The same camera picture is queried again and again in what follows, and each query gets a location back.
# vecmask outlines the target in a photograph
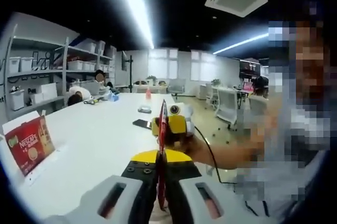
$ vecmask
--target yellow object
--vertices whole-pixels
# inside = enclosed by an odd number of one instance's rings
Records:
[[[168,116],[168,124],[172,133],[186,133],[185,117],[181,115]]]
[[[185,117],[182,115],[168,116],[168,125],[170,126],[172,133],[186,133],[187,132]],[[151,130],[154,136],[159,135],[159,127],[156,124],[156,118],[152,119]]]
[[[139,153],[131,158],[131,161],[156,163],[158,150]]]
[[[165,149],[166,153],[166,160],[167,162],[188,162],[192,161],[192,159],[183,152],[171,150],[171,149]]]
[[[131,161],[156,163],[157,153],[158,150],[142,152],[132,157]],[[165,155],[167,162],[192,161],[192,159],[188,155],[171,149],[165,149]]]

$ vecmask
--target person's arm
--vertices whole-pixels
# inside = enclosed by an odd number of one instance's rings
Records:
[[[206,143],[198,139],[199,146],[191,153],[187,153],[193,161],[214,166],[214,161]],[[263,155],[264,141],[262,136],[252,140],[246,140],[242,144],[210,145],[214,159],[220,169],[236,169],[257,161],[258,156]]]
[[[236,169],[249,166],[264,155],[264,139],[274,133],[277,127],[277,115],[280,103],[269,106],[263,123],[251,130],[250,137],[243,139],[242,144],[211,145],[214,159],[220,169]],[[193,161],[214,166],[214,161],[206,143],[194,136],[186,145],[186,154]]]

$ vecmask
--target red box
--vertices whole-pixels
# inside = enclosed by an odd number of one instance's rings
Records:
[[[55,150],[45,116],[23,123],[7,133],[5,138],[17,165],[25,176]]]

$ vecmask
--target white shirt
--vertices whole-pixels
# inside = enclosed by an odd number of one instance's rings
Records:
[[[70,95],[74,95],[78,91],[81,92],[83,100],[89,100],[89,99],[93,98],[93,96],[91,96],[90,92],[83,87],[73,86],[69,89]]]

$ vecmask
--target blue object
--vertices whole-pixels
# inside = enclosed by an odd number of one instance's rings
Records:
[[[118,95],[116,95],[116,94],[114,94],[114,93],[112,93],[112,92],[110,91],[110,93],[109,93],[107,99],[108,99],[109,101],[111,101],[111,102],[115,102],[115,101],[117,101],[118,99],[120,99],[120,97],[119,97]]]

